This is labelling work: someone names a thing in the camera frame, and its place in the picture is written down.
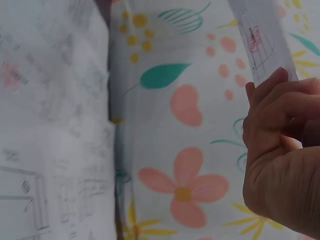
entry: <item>paper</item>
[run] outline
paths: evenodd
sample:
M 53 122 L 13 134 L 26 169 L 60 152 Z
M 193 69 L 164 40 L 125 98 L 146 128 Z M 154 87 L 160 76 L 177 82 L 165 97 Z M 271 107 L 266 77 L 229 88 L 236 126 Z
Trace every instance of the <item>paper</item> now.
M 91 0 L 0 1 L 1 239 L 116 239 L 102 23 Z
M 295 64 L 272 0 L 228 0 L 249 59 L 255 86 L 279 67 L 297 81 Z

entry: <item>teal leaf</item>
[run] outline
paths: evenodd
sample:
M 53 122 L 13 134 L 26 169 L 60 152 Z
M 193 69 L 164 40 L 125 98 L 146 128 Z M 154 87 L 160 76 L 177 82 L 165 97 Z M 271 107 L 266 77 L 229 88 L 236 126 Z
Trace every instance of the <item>teal leaf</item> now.
M 158 65 L 150 68 L 140 78 L 140 84 L 146 89 L 162 89 L 175 81 L 191 64 L 177 63 Z
M 245 152 L 236 161 L 237 168 L 243 173 L 246 171 L 247 156 L 248 156 L 248 153 Z
M 317 48 L 317 46 L 312 41 L 294 33 L 290 33 L 290 35 L 297 39 L 302 45 L 304 45 L 307 49 L 312 51 L 315 55 L 320 56 L 319 48 Z
M 239 118 L 233 123 L 233 131 L 235 135 L 239 138 L 242 139 L 242 134 L 244 133 L 244 120 L 245 118 Z
M 209 6 L 209 2 L 201 11 L 194 11 L 186 8 L 175 8 L 159 14 L 158 18 L 173 26 L 179 34 L 188 34 L 199 29 L 204 20 L 201 16 Z

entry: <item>green leaf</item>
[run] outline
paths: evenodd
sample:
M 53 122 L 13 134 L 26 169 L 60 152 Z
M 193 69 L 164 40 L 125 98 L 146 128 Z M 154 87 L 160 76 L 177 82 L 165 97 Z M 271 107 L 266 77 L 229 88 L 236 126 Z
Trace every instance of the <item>green leaf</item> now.
M 201 16 L 209 6 L 209 2 L 201 11 L 187 8 L 175 8 L 158 15 L 158 18 L 172 25 L 179 34 L 188 34 L 199 29 L 204 20 Z
M 315 55 L 320 56 L 319 48 L 317 48 L 317 46 L 312 41 L 294 33 L 290 33 L 290 35 L 297 39 L 302 45 L 304 45 L 307 49 L 312 51 Z
M 178 63 L 158 65 L 150 68 L 140 78 L 140 84 L 146 89 L 162 89 L 175 81 L 191 64 Z

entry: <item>bed sheet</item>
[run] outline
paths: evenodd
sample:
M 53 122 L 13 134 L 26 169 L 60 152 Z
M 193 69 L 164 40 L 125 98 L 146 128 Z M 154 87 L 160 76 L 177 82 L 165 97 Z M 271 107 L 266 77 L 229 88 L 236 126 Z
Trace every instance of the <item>bed sheet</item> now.
M 317 76 L 320 3 L 276 6 L 299 78 Z M 114 0 L 110 46 L 123 239 L 307 239 L 244 204 L 252 73 L 227 1 Z

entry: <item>hand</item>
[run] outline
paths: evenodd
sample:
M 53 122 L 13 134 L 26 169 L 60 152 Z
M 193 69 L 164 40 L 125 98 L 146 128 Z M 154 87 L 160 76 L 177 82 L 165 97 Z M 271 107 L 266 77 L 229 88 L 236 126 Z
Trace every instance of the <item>hand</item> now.
M 246 92 L 245 204 L 258 215 L 320 240 L 320 81 L 288 82 L 288 73 L 279 68 L 256 89 L 248 83 Z

